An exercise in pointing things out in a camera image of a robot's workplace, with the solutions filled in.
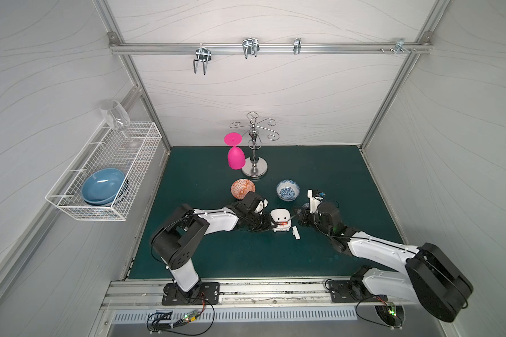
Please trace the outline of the metal corner hook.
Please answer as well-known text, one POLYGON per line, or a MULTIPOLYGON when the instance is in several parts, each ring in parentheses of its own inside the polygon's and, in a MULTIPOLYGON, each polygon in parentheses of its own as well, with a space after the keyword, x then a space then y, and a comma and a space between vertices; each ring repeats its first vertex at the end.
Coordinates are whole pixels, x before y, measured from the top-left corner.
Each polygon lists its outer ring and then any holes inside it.
POLYGON ((395 45, 390 48, 390 49, 379 49, 379 51, 381 53, 391 53, 392 55, 398 55, 398 54, 407 54, 407 55, 410 55, 410 54, 413 54, 413 53, 417 53, 417 49, 416 48, 410 48, 410 47, 406 47, 405 45, 405 40, 404 39, 399 39, 395 45))

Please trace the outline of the metal loop hook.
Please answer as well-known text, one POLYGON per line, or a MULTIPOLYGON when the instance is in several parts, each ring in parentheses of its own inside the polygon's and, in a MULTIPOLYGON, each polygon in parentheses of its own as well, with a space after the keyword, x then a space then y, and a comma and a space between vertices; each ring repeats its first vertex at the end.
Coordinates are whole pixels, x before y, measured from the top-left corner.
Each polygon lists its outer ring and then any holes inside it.
POLYGON ((256 38, 247 38, 242 42, 242 48, 245 59, 248 59, 250 56, 257 57, 257 54, 260 50, 259 41, 256 38))

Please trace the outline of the pink plastic goblet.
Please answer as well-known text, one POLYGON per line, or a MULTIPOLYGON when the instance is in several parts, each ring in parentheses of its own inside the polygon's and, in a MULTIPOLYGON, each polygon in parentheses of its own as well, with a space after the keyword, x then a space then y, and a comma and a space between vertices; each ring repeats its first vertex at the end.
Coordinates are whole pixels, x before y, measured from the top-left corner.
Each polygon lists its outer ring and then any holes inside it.
POLYGON ((224 142, 230 147, 227 155, 229 167, 233 170, 242 169, 245 165, 245 153, 238 147, 243 138, 239 133, 228 133, 224 137, 224 142))

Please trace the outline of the metal double hook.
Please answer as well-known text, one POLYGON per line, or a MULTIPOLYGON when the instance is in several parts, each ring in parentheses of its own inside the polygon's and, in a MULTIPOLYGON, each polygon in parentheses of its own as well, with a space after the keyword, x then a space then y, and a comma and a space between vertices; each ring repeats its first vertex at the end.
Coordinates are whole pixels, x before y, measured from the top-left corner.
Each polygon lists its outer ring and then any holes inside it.
POLYGON ((196 74, 198 72, 199 65, 202 66, 202 73, 207 74, 207 68, 209 61, 212 60, 212 52, 209 49, 200 47, 195 51, 195 59, 193 60, 193 71, 196 74))

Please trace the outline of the white battery cover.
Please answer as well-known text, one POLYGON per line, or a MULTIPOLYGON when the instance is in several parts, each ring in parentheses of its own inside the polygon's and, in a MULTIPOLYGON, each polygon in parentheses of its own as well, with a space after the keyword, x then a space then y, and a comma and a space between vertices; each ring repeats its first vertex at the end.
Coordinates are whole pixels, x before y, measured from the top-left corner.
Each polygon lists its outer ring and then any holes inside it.
POLYGON ((301 239, 300 234, 299 234, 299 230, 297 229, 296 226, 292 227, 292 234, 294 235, 294 237, 295 237, 296 240, 300 240, 301 239))

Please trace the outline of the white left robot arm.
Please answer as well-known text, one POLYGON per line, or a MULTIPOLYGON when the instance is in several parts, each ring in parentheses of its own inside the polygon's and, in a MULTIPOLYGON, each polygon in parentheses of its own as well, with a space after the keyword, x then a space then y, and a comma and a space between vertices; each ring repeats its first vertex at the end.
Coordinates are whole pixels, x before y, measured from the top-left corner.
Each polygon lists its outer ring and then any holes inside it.
POLYGON ((259 229, 266 221, 263 212, 266 199, 246 204, 235 202, 220 209, 200 210, 188 204, 175 209, 172 215, 152 234, 150 253, 166 265, 178 290, 185 296, 197 296, 201 284, 192 257, 205 236, 231 232, 238 225, 259 229))

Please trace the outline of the clear wine glass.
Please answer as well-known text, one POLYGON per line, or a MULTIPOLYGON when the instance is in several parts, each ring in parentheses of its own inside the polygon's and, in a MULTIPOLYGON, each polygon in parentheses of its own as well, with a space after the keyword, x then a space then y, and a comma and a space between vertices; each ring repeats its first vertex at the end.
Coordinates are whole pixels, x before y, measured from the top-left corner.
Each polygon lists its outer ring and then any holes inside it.
POLYGON ((127 139, 129 147, 136 147, 137 142, 130 132, 131 119, 119 101, 105 101, 100 105, 100 112, 107 125, 116 131, 120 131, 127 139))

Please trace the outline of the chrome glass holder stand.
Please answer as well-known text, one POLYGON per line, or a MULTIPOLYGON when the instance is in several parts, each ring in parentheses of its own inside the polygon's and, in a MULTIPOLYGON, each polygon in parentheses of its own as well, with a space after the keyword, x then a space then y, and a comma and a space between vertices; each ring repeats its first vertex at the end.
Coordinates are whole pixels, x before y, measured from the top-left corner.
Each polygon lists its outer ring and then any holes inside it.
POLYGON ((266 160, 257 155, 257 150, 262 147, 262 141, 259 135, 261 130, 267 131, 267 138, 270 141, 280 139, 280 134, 270 129, 276 125, 272 118, 259 119, 257 112, 247 113, 248 122, 232 122, 229 127, 231 129, 247 128, 246 134, 250 137, 248 147, 252 151, 252 155, 245 160, 245 165, 241 168, 242 172, 250 178, 260 178, 268 171, 268 164, 266 160))

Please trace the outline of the white alarm clock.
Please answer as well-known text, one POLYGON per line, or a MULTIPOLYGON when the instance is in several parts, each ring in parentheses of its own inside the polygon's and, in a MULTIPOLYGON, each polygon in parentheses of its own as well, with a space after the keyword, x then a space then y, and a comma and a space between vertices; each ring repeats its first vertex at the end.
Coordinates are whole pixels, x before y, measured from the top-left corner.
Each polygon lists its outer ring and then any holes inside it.
POLYGON ((288 222, 288 226, 280 227, 279 232, 288 232, 292 227, 290 212, 287 209, 274 209, 270 212, 271 223, 288 222))

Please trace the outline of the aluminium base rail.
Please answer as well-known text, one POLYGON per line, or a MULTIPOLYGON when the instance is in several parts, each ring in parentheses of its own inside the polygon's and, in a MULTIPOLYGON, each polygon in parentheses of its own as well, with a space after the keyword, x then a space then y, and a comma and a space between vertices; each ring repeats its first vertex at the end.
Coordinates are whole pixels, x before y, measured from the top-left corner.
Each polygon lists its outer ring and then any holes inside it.
MULTIPOLYGON (((217 299, 216 309, 336 306, 337 296, 329 291, 331 280, 347 281, 348 277, 284 277, 284 278, 205 278, 218 282, 219 288, 209 292, 208 299, 217 299)), ((199 308, 200 300, 178 301, 164 289, 170 279, 131 279, 111 282, 101 303, 101 310, 160 308, 199 308)))

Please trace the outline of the blue ceramic bowl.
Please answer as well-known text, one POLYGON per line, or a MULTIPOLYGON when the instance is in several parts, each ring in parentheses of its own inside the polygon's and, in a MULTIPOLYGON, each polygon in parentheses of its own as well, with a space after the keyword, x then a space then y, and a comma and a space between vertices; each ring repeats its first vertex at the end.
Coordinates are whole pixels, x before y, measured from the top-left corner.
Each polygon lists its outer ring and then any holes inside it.
POLYGON ((104 168, 88 177, 80 190, 82 199, 90 205, 103 206, 115 201, 125 192, 125 174, 117 168, 104 168))

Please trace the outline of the blue white patterned bowl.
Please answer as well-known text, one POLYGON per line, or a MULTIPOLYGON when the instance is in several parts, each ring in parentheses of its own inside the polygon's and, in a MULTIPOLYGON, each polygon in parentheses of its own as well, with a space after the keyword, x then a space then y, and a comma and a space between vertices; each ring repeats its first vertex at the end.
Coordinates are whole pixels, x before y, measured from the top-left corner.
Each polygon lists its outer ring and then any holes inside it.
POLYGON ((283 201, 293 202, 300 194, 300 187, 295 181, 285 179, 276 186, 276 193, 283 201))

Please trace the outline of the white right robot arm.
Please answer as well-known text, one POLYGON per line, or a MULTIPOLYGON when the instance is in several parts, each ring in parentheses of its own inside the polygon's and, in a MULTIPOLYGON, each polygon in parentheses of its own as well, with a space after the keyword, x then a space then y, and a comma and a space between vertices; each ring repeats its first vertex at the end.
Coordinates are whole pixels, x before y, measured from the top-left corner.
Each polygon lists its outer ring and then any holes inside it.
POLYGON ((299 224, 313 227, 330 240, 335 251, 383 265, 364 266, 351 277, 361 296, 389 296, 419 303, 443 322, 453 322, 468 307, 472 283, 435 244, 398 244, 346 226, 331 202, 295 207, 299 224))

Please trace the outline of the orange patterned bowl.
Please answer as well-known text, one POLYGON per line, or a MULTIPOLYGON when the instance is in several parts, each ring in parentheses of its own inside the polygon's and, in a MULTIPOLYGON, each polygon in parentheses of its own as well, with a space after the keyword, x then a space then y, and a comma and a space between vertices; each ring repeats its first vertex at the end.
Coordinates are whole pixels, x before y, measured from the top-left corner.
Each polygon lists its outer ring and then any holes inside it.
POLYGON ((243 200, 249 192, 256 192, 256 186, 251 180, 238 179, 231 185, 231 194, 238 200, 243 200))

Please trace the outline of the small metal hook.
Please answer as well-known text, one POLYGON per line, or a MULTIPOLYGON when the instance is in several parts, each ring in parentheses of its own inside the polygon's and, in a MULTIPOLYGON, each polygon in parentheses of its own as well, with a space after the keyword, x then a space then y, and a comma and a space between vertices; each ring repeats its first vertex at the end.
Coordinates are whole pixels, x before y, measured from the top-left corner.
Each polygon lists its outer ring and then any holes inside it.
POLYGON ((300 38, 296 38, 293 43, 293 53, 295 56, 301 53, 302 40, 300 38))

